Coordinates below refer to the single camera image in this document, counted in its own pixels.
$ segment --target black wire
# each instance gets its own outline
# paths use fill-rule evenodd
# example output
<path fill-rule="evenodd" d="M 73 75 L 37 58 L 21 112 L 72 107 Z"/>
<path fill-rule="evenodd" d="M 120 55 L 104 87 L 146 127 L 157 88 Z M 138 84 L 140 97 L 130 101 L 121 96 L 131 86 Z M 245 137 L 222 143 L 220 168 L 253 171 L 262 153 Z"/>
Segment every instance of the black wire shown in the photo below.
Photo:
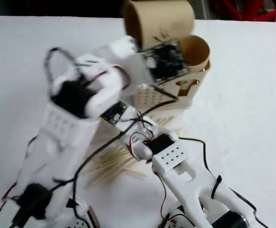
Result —
<path fill-rule="evenodd" d="M 73 185 L 72 185 L 72 199 L 75 201 L 76 200 L 76 190 L 77 190 L 77 180 L 78 180 L 78 177 L 79 177 L 79 173 L 82 171 L 82 169 L 88 164 L 88 162 L 90 162 L 91 159 L 93 159 L 97 154 L 99 154 L 101 151 L 103 151 L 105 148 L 107 148 L 109 145 L 111 145 L 113 142 L 115 142 L 116 140 L 120 139 L 123 135 L 126 134 L 126 132 L 128 132 L 134 125 L 136 122 L 139 122 L 141 121 L 142 117 L 145 116 L 146 114 L 148 114 L 149 112 L 155 110 L 156 108 L 159 108 L 159 107 L 162 107 L 164 105 L 167 105 L 167 104 L 171 104 L 171 103 L 174 103 L 178 100 L 178 98 L 166 91 L 164 91 L 163 89 L 160 89 L 160 88 L 157 88 L 154 86 L 154 89 L 156 91 L 158 91 L 159 93 L 161 94 L 164 94 L 168 97 L 171 97 L 173 98 L 173 100 L 171 101 L 166 101 L 166 102 L 162 102 L 162 103 L 159 103 L 157 105 L 155 105 L 154 107 L 152 108 L 149 108 L 148 110 L 146 110 L 144 113 L 141 114 L 141 117 L 140 118 L 137 118 L 137 120 L 133 121 L 129 127 L 127 127 L 127 129 L 123 132 L 120 132 L 119 135 L 115 136 L 114 138 L 112 138 L 111 140 L 109 140 L 106 144 L 104 144 L 103 146 L 99 147 L 96 151 L 94 151 L 81 165 L 80 167 L 77 169 L 75 175 L 74 175 L 74 178 L 73 178 Z M 84 218 L 80 217 L 77 213 L 77 208 L 74 207 L 73 208 L 73 211 L 74 211 L 74 214 L 76 216 L 77 219 L 80 219 L 82 221 L 85 221 Z"/>
<path fill-rule="evenodd" d="M 165 220 L 166 218 L 163 216 L 163 205 L 165 204 L 166 200 L 167 200 L 167 189 L 166 189 L 166 186 L 165 184 L 163 183 L 163 180 L 161 179 L 161 177 L 158 175 L 158 173 L 154 173 L 160 180 L 162 186 L 163 186 L 163 189 L 165 191 L 165 196 L 163 198 L 163 201 L 162 201 L 162 204 L 161 204 L 161 208 L 160 208 L 160 215 L 162 217 L 163 220 Z"/>
<path fill-rule="evenodd" d="M 153 126 L 153 124 L 147 120 L 144 119 L 140 119 L 140 118 L 132 118 L 132 119 L 128 119 L 128 120 L 122 120 L 121 118 L 119 119 L 121 122 L 127 122 L 127 121 L 138 121 L 138 122 L 144 122 L 146 124 L 149 124 L 150 126 Z"/>
<path fill-rule="evenodd" d="M 172 217 L 169 217 L 166 220 L 170 221 L 170 220 L 172 220 L 173 218 L 175 218 L 177 216 L 183 216 L 183 217 L 185 217 L 186 220 L 188 220 L 188 222 L 191 223 L 191 225 L 195 227 L 194 223 L 191 220 L 189 220 L 189 218 L 186 215 L 184 215 L 184 214 L 176 214 L 176 215 L 173 215 Z"/>
<path fill-rule="evenodd" d="M 193 139 L 193 138 L 184 138 L 184 137 L 179 137 L 179 139 L 181 140 L 190 140 L 190 141 L 196 141 L 196 142 L 201 142 L 204 146 L 204 153 L 203 153 L 203 156 L 204 156 L 204 164 L 205 164 L 205 167 L 206 169 L 211 173 L 211 171 L 209 170 L 208 166 L 207 166 L 207 158 L 206 158 L 206 143 L 200 139 Z M 236 192 L 235 190 L 233 190 L 232 188 L 230 188 L 234 194 L 236 194 L 237 197 L 239 197 L 243 202 L 245 202 L 246 204 L 248 204 L 252 209 L 253 209 L 253 214 L 256 218 L 256 221 L 262 225 L 263 227 L 265 228 L 269 228 L 267 225 L 265 225 L 262 221 L 260 221 L 257 217 L 256 217 L 256 206 L 254 206 L 249 200 L 247 200 L 245 197 L 243 197 L 241 194 L 239 194 L 238 192 Z"/>
<path fill-rule="evenodd" d="M 160 214 L 161 214 L 162 219 L 163 219 L 164 221 L 168 221 L 168 220 L 172 220 L 172 219 L 175 218 L 176 216 L 183 216 L 183 217 L 185 217 L 185 218 L 192 224 L 192 226 L 195 226 L 194 223 L 193 223 L 186 215 L 184 215 L 184 214 L 176 214 L 176 215 L 174 215 L 174 216 L 172 216 L 172 217 L 170 217 L 170 218 L 165 218 L 165 217 L 163 216 L 163 205 L 164 205 L 164 203 L 165 203 L 166 200 L 167 200 L 167 189 L 166 189 L 166 186 L 165 186 L 165 184 L 164 184 L 162 178 L 158 175 L 158 173 L 155 172 L 154 174 L 155 174 L 156 176 L 158 176 L 158 178 L 159 178 L 159 180 L 160 180 L 160 182 L 161 182 L 161 184 L 162 184 L 162 186 L 163 186 L 163 189 L 164 189 L 164 191 L 165 191 L 165 196 L 164 196 L 164 199 L 163 199 L 163 201 L 162 201 L 161 208 L 160 208 Z"/>
<path fill-rule="evenodd" d="M 75 67 L 75 70 L 77 72 L 78 78 L 80 80 L 83 80 L 84 82 L 86 82 L 86 79 L 85 79 L 85 77 L 83 77 L 80 67 L 77 64 L 76 58 L 72 54 L 70 54 L 68 51 L 63 50 L 60 47 L 53 47 L 47 52 L 47 55 L 46 55 L 45 61 L 44 61 L 45 74 L 46 74 L 47 81 L 49 84 L 49 94 L 50 95 L 52 95 L 52 83 L 54 81 L 54 78 L 53 78 L 53 75 L 51 72 L 51 67 L 50 67 L 50 60 L 51 60 L 53 53 L 56 51 L 61 53 L 64 57 L 66 57 L 73 64 L 73 66 Z"/>
<path fill-rule="evenodd" d="M 207 158 L 206 158 L 206 143 L 200 139 L 194 139 L 194 138 L 184 138 L 184 137 L 179 137 L 181 140 L 190 140 L 190 141 L 196 141 L 196 142 L 201 142 L 203 144 L 203 157 L 204 157 L 204 165 L 205 168 L 212 174 L 210 171 L 208 164 L 207 164 Z"/>
<path fill-rule="evenodd" d="M 44 64 L 44 67 L 45 67 L 45 72 L 46 72 L 46 76 L 47 76 L 47 80 L 48 80 L 48 83 L 49 85 L 51 85 L 53 83 L 53 77 L 52 77 L 52 73 L 51 73 L 51 70 L 50 70 L 50 59 L 51 59 L 51 56 L 53 54 L 53 52 L 55 51 L 60 51 L 62 54 L 64 54 L 64 56 L 66 56 L 73 64 L 74 66 L 76 66 L 76 70 L 77 70 L 77 73 L 78 75 L 82 76 L 81 74 L 81 71 L 80 71 L 80 68 L 77 66 L 77 63 L 76 63 L 76 60 L 75 58 L 67 51 L 59 48 L 59 47 L 54 47 L 52 49 L 50 49 L 47 53 L 47 56 L 46 56 L 46 59 L 45 59 L 45 64 Z M 154 87 L 154 90 L 158 91 L 159 93 L 163 94 L 163 95 L 166 95 L 170 98 L 172 98 L 173 100 L 170 100 L 170 101 L 166 101 L 166 102 L 162 102 L 162 103 L 159 103 L 151 108 L 149 108 L 148 110 L 146 110 L 145 112 L 143 112 L 141 114 L 141 118 L 143 116 L 145 116 L 146 114 L 150 113 L 151 111 L 157 109 L 157 108 L 160 108 L 164 105 L 167 105 L 167 104 L 171 104 L 171 103 L 174 103 L 178 100 L 178 98 L 166 91 L 164 91 L 163 89 L 160 89 L 160 88 L 157 88 L 156 86 L 153 86 Z M 45 199 L 50 193 L 53 193 L 56 189 L 62 187 L 62 186 L 65 186 L 66 184 L 68 183 L 71 183 L 73 182 L 73 187 L 72 187 L 72 199 L 75 201 L 76 200 L 76 192 L 77 192 L 77 180 L 78 180 L 78 177 L 79 177 L 79 173 L 82 171 L 82 169 L 90 162 L 90 160 L 92 160 L 97 154 L 99 154 L 101 151 L 103 151 L 105 148 L 107 148 L 109 145 L 111 145 L 113 142 L 115 142 L 116 140 L 120 139 L 123 135 L 125 135 L 135 124 L 136 122 L 139 122 L 139 121 L 144 121 L 144 120 L 141 120 L 140 118 L 137 118 L 136 120 L 134 120 L 130 125 L 129 127 L 127 127 L 127 129 L 123 132 L 120 132 L 120 134 L 118 134 L 117 136 L 115 136 L 114 138 L 112 138 L 111 140 L 109 140 L 107 143 L 105 143 L 104 145 L 102 145 L 101 147 L 99 147 L 97 150 L 95 150 L 81 165 L 80 167 L 77 169 L 74 177 L 70 180 L 65 180 L 65 181 L 61 181 L 58 185 L 56 185 L 55 187 L 53 187 L 52 189 L 50 189 L 47 193 L 44 193 L 42 196 L 40 196 L 39 198 L 37 198 L 35 200 L 35 202 L 33 204 L 31 204 L 30 207 L 28 207 L 26 210 L 25 210 L 25 213 L 28 214 L 29 212 L 31 212 L 33 210 L 33 208 L 38 205 L 43 199 Z M 77 212 L 77 208 L 74 207 L 73 208 L 74 210 L 74 214 L 76 216 L 77 219 L 85 222 L 85 224 L 89 226 L 88 222 L 83 218 L 83 217 L 80 217 L 78 215 L 78 212 Z M 17 226 L 17 224 L 20 222 L 20 220 L 14 222 L 15 226 Z"/>

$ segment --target hole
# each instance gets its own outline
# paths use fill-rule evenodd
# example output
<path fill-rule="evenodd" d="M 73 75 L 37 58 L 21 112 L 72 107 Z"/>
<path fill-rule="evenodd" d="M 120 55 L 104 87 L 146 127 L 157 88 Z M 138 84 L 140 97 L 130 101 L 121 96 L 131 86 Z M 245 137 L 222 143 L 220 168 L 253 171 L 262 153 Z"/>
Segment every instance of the hole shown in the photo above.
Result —
<path fill-rule="evenodd" d="M 190 79 L 189 81 L 187 80 L 178 81 L 175 84 L 179 86 L 179 92 L 177 96 L 187 96 L 191 87 L 199 84 L 199 81 L 195 79 Z"/>

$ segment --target black cable tie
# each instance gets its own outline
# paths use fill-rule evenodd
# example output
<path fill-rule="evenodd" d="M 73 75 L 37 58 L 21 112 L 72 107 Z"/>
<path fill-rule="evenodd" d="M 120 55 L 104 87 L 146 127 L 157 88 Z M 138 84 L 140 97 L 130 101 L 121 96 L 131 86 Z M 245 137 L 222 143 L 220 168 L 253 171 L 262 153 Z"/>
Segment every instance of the black cable tie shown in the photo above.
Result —
<path fill-rule="evenodd" d="M 217 179 L 216 179 L 216 183 L 215 183 L 214 188 L 213 188 L 213 190 L 212 190 L 211 199 L 214 199 L 214 195 L 215 195 L 216 189 L 217 189 L 217 187 L 219 186 L 219 184 L 222 182 L 222 180 L 223 180 L 223 179 L 222 179 L 221 175 L 219 175 L 219 176 L 217 177 Z"/>

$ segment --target red object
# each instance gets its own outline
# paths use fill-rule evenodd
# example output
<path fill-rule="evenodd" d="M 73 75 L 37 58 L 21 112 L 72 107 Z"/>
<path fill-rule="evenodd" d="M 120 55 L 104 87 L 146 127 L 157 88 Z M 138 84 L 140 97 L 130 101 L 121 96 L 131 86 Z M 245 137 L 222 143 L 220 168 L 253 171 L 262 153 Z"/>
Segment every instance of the red object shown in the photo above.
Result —
<path fill-rule="evenodd" d="M 6 193 L 2 196 L 1 201 L 4 202 L 6 197 L 9 195 L 9 193 L 11 192 L 11 190 L 16 186 L 16 182 L 13 183 L 10 188 L 6 191 Z"/>
<path fill-rule="evenodd" d="M 258 15 L 265 0 L 248 0 L 245 9 L 240 12 L 230 0 L 214 0 L 214 4 L 223 10 L 233 20 L 249 20 L 249 21 L 271 21 L 276 20 L 276 0 L 272 0 L 275 4 L 275 9 L 263 15 Z"/>

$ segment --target perforated plate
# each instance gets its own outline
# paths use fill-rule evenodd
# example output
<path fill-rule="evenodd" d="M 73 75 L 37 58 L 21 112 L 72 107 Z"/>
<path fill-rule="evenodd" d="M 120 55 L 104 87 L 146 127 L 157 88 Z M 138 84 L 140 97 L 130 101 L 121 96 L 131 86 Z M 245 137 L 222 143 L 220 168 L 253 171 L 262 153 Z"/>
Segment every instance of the perforated plate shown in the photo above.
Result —
<path fill-rule="evenodd" d="M 153 166 L 157 172 L 163 173 L 173 169 L 188 157 L 178 142 L 170 145 L 153 157 Z"/>

